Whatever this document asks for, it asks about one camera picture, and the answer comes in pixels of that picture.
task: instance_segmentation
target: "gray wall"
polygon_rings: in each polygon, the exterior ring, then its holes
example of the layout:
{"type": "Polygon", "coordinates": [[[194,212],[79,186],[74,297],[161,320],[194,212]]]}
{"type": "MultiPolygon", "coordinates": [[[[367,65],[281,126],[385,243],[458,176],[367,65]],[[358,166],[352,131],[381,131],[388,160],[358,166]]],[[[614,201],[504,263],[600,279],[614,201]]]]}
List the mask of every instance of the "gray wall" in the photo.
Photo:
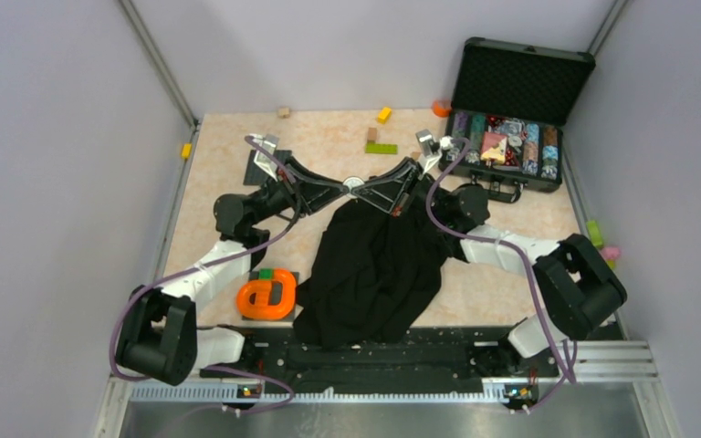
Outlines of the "gray wall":
{"type": "Polygon", "coordinates": [[[623,250],[625,320],[649,340],[686,435],[701,436],[701,2],[634,2],[598,65],[567,140],[623,250]]]}
{"type": "Polygon", "coordinates": [[[586,50],[612,0],[137,0],[196,114],[426,108],[468,37],[586,50]]]}
{"type": "Polygon", "coordinates": [[[188,138],[113,1],[0,1],[0,437],[91,432],[188,138]]]}

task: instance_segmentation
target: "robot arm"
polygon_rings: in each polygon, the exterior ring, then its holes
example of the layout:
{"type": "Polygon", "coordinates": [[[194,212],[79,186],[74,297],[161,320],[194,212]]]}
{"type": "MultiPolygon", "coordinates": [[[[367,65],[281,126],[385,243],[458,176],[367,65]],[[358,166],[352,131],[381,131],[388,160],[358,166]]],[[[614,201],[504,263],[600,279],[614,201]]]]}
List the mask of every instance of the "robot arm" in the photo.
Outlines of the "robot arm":
{"type": "MultiPolygon", "coordinates": [[[[252,138],[269,152],[277,146],[277,138],[272,136],[252,138]]],[[[418,162],[404,159],[392,171],[366,182],[357,177],[344,182],[331,180],[308,171],[294,157],[285,162],[293,175],[287,178],[258,152],[255,164],[270,179],[249,195],[224,194],[216,200],[214,217],[221,240],[194,264],[196,272],[150,290],[132,307],[120,332],[117,363],[177,385],[192,369],[236,362],[244,337],[229,328],[198,331],[196,316],[227,284],[255,267],[264,258],[265,250],[222,264],[209,262],[265,243],[270,233],[254,225],[288,208],[297,216],[293,224],[299,216],[314,214],[342,196],[361,199],[393,216],[405,212],[413,203],[424,202],[434,182],[427,172],[436,165],[442,150],[452,145],[449,138],[436,142],[428,131],[418,132],[416,138],[422,150],[418,162]],[[164,326],[152,325],[162,320],[164,326]]],[[[433,210],[441,223],[456,231],[509,241],[524,250],[533,264],[549,314],[546,323],[556,341],[585,339],[626,300],[621,283],[586,237],[572,235],[555,242],[514,235],[486,225],[487,192],[478,185],[465,184],[452,192],[437,189],[433,210]],[[581,278],[574,281],[571,275],[576,273],[581,278]]],[[[455,258],[525,275],[519,255],[503,245],[451,235],[445,235],[444,240],[455,258]]],[[[501,341],[514,350],[512,360],[533,356],[548,347],[535,316],[513,328],[501,341]]]]}
{"type": "MultiPolygon", "coordinates": [[[[547,308],[544,322],[555,342],[585,340],[627,300],[622,283],[583,235],[571,235],[557,242],[515,235],[487,224],[469,234],[503,239],[527,254],[547,308]]],[[[461,247],[469,263],[494,265],[526,275],[519,255],[511,248],[468,239],[461,240],[461,247]]],[[[506,341],[521,358],[530,358],[549,347],[538,315],[514,327],[506,341]]]]}

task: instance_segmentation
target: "case lid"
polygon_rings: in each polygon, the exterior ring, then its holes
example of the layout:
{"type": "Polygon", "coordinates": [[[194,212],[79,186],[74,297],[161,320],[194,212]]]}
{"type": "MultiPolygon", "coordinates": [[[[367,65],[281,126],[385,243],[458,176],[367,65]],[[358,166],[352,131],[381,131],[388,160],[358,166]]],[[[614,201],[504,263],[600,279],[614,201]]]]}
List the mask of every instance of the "case lid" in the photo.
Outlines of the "case lid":
{"type": "Polygon", "coordinates": [[[594,69],[588,53],[470,38],[453,109],[562,126],[594,69]]]}

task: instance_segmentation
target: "green block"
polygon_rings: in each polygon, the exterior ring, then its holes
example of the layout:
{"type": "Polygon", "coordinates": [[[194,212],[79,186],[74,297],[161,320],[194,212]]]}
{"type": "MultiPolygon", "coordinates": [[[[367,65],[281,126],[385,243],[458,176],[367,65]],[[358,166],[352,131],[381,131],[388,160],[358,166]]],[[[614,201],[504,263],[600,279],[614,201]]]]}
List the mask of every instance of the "green block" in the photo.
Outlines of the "green block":
{"type": "Polygon", "coordinates": [[[395,155],[399,152],[399,147],[395,144],[367,143],[364,146],[364,151],[367,153],[387,153],[395,155]]]}
{"type": "Polygon", "coordinates": [[[590,238],[590,242],[598,248],[603,248],[603,236],[601,235],[601,228],[598,227],[596,221],[587,221],[587,235],[590,238]]]}
{"type": "Polygon", "coordinates": [[[260,280],[272,280],[273,270],[272,269],[259,269],[259,279],[260,280]]]}

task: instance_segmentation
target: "orange toy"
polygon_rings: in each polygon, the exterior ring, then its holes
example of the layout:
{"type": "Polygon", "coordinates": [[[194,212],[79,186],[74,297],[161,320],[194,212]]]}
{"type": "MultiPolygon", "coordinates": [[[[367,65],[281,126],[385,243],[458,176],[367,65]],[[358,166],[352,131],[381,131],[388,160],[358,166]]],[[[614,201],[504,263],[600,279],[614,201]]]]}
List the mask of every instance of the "orange toy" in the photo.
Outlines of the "orange toy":
{"type": "Polygon", "coordinates": [[[244,317],[277,321],[294,309],[297,302],[297,279],[286,269],[273,269],[272,278],[251,280],[237,293],[237,310],[244,317]],[[280,300],[270,304],[273,286],[281,285],[280,300]]]}
{"type": "Polygon", "coordinates": [[[450,108],[450,100],[435,100],[434,103],[431,104],[431,111],[434,112],[434,115],[436,117],[450,117],[450,111],[453,109],[450,108]]]}

